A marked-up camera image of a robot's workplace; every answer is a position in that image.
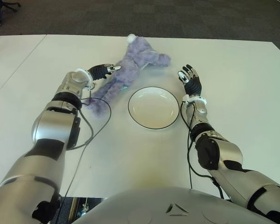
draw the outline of white table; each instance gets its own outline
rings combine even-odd
[[[166,88],[181,102],[185,92],[177,71],[187,63],[200,75],[212,126],[240,147],[243,167],[280,183],[280,51],[270,42],[147,40],[157,51],[171,56],[171,65],[145,68],[135,83],[116,97],[111,121],[86,149],[68,196],[109,197],[134,188],[189,187],[188,132],[181,117],[166,129],[147,130],[136,124],[127,110],[130,96],[145,86]],[[45,37],[0,90],[0,181],[16,158],[31,148],[33,121],[64,75],[77,67],[115,63],[125,50],[125,37]],[[108,116],[95,119],[91,111],[83,111],[95,132]],[[81,123],[79,143],[90,133]],[[66,154],[62,195],[81,152]],[[194,148],[190,157],[194,168],[206,174]],[[218,196],[209,180],[192,178],[195,189]]]
[[[45,35],[0,36],[0,88]]]

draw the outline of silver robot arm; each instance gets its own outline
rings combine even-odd
[[[32,127],[32,149],[21,156],[0,184],[0,224],[50,221],[60,206],[65,151],[79,135],[83,88],[120,66],[98,65],[66,74]]]
[[[209,124],[197,72],[189,65],[183,69],[185,72],[178,75],[187,93],[183,102],[199,164],[216,179],[233,203],[280,223],[280,185],[260,172],[242,168],[240,149]]]

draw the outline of black cable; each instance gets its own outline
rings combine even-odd
[[[89,91],[89,97],[88,98],[84,98],[84,99],[89,99],[89,103],[82,103],[83,105],[85,105],[85,106],[89,106],[90,105],[90,99],[91,99],[91,91]]]
[[[193,108],[193,114],[192,114],[192,118],[191,118],[191,121],[190,121],[190,124],[189,124],[189,125],[185,122],[185,119],[184,119],[184,117],[183,117],[183,115],[182,115],[182,105],[181,105],[181,108],[180,108],[180,112],[181,112],[182,119],[183,119],[183,121],[186,123],[186,125],[187,125],[188,128],[189,128],[189,132],[188,132],[188,152],[187,152],[187,161],[188,161],[188,165],[189,165],[191,189],[193,188],[193,187],[192,187],[192,179],[191,179],[191,170],[192,170],[193,173],[196,174],[196,175],[199,176],[199,177],[209,178],[209,179],[212,181],[212,183],[218,188],[220,197],[221,197],[222,199],[224,199],[222,189],[221,189],[219,183],[216,181],[216,179],[215,179],[214,177],[210,176],[210,175],[202,175],[202,174],[197,173],[197,172],[193,169],[193,167],[191,166],[189,155],[190,155],[190,150],[191,150],[191,148],[192,148],[192,145],[193,145],[193,142],[194,142],[194,141],[191,140],[191,143],[190,143],[190,146],[189,146],[189,136],[190,136],[190,131],[191,131],[191,128],[190,128],[190,127],[191,127],[191,125],[192,125],[193,117],[194,117],[194,114],[195,114],[195,105],[194,105],[193,103],[191,103],[191,104],[193,105],[194,108]]]
[[[112,115],[111,107],[110,107],[110,105],[109,105],[106,101],[104,101],[104,102],[105,102],[105,103],[108,105],[108,107],[109,107],[110,115],[109,115],[109,118],[108,118],[108,120],[106,121],[106,123],[101,127],[101,129],[99,129],[99,131],[98,131],[95,135],[93,135],[93,129],[92,129],[92,127],[91,127],[89,121],[86,119],[86,117],[85,117],[85,116],[82,114],[82,112],[79,110],[79,112],[80,112],[82,118],[85,120],[85,122],[88,124],[88,126],[91,127],[91,131],[92,131],[91,133],[92,133],[92,136],[93,136],[93,137],[92,137],[92,138],[90,137],[90,138],[89,138],[84,144],[82,144],[81,146],[76,147],[76,148],[80,148],[80,147],[83,147],[83,146],[84,146],[83,151],[82,151],[82,153],[81,153],[81,155],[80,155],[80,159],[79,159],[79,161],[78,161],[78,164],[77,164],[75,173],[74,173],[74,175],[73,175],[73,177],[72,177],[72,179],[71,179],[71,181],[70,181],[70,185],[69,185],[69,187],[67,188],[66,193],[65,193],[65,195],[64,195],[64,198],[63,198],[63,200],[62,200],[62,202],[61,202],[61,205],[60,205],[60,208],[59,208],[59,212],[58,212],[58,215],[57,215],[55,224],[57,224],[57,221],[58,221],[59,215],[60,215],[60,211],[61,211],[61,208],[62,208],[63,203],[64,203],[64,201],[65,201],[65,198],[66,198],[66,196],[67,196],[67,194],[68,194],[68,192],[69,192],[69,190],[70,190],[70,187],[71,187],[71,185],[72,185],[72,183],[73,183],[73,181],[74,181],[74,179],[75,179],[75,177],[76,177],[76,174],[77,174],[77,171],[78,171],[80,162],[81,162],[81,160],[82,160],[83,154],[84,154],[84,152],[85,152],[85,149],[86,149],[87,146],[92,142],[92,140],[102,131],[102,129],[108,124],[108,122],[109,122],[109,120],[110,120],[110,118],[111,118],[111,115]]]
[[[182,114],[182,105],[183,105],[183,104],[184,104],[184,102],[182,102],[181,107],[180,107],[180,109],[179,109],[179,112],[181,113],[183,122],[186,124],[186,126],[187,126],[188,128],[190,128],[189,125],[188,125],[188,123],[186,122],[185,118],[183,117],[183,114]]]

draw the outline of plate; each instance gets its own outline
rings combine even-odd
[[[175,122],[179,114],[179,105],[169,91],[159,87],[146,87],[131,96],[128,110],[131,117],[141,126],[161,129]]]

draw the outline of floor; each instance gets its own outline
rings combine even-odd
[[[280,49],[277,0],[19,0],[0,35],[71,34],[236,39]]]

